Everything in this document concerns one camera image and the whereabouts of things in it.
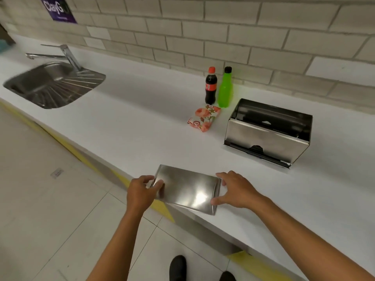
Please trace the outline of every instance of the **floral tissue package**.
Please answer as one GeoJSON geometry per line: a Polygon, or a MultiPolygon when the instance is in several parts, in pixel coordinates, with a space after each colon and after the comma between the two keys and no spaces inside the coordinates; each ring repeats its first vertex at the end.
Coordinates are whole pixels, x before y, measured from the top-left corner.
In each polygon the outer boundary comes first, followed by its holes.
{"type": "Polygon", "coordinates": [[[221,108],[207,104],[203,108],[198,108],[195,115],[190,117],[188,124],[200,129],[202,132],[208,131],[214,119],[220,114],[221,108]]]}

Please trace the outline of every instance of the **hand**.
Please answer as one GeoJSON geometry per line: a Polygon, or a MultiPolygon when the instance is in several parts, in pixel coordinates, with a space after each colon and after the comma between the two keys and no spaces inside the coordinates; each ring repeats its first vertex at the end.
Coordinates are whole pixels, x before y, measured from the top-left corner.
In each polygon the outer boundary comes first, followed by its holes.
{"type": "Polygon", "coordinates": [[[227,193],[223,196],[211,199],[212,205],[229,204],[237,208],[254,210],[259,202],[266,199],[254,186],[242,175],[229,171],[216,174],[222,178],[222,184],[227,186],[227,193]]]}
{"type": "Polygon", "coordinates": [[[132,179],[126,196],[128,203],[126,212],[142,216],[144,211],[150,207],[157,192],[164,184],[162,180],[159,180],[153,187],[147,189],[145,184],[152,179],[154,179],[153,175],[141,175],[139,178],[132,179]]]}

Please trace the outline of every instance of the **green bottle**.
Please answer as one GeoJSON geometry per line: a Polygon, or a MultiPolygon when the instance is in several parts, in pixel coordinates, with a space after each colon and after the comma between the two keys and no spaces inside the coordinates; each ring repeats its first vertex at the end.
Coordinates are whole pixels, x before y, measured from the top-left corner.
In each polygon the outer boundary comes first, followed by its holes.
{"type": "Polygon", "coordinates": [[[224,68],[223,82],[220,85],[218,104],[221,108],[227,108],[232,101],[233,84],[232,84],[232,67],[224,68]]]}

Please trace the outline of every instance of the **person's right arm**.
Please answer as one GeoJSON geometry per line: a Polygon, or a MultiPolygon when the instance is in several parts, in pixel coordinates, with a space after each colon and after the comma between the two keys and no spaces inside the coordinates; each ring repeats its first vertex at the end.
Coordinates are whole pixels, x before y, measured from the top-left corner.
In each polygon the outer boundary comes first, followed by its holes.
{"type": "Polygon", "coordinates": [[[260,194],[233,171],[217,173],[228,192],[211,200],[253,211],[310,281],[375,281],[361,266],[260,194]]]}

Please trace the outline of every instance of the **poster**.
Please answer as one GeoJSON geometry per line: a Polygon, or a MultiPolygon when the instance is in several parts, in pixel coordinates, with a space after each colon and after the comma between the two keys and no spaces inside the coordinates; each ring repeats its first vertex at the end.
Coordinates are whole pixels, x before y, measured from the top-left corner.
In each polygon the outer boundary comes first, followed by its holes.
{"type": "Polygon", "coordinates": [[[53,20],[77,23],[65,0],[41,0],[53,20]]]}

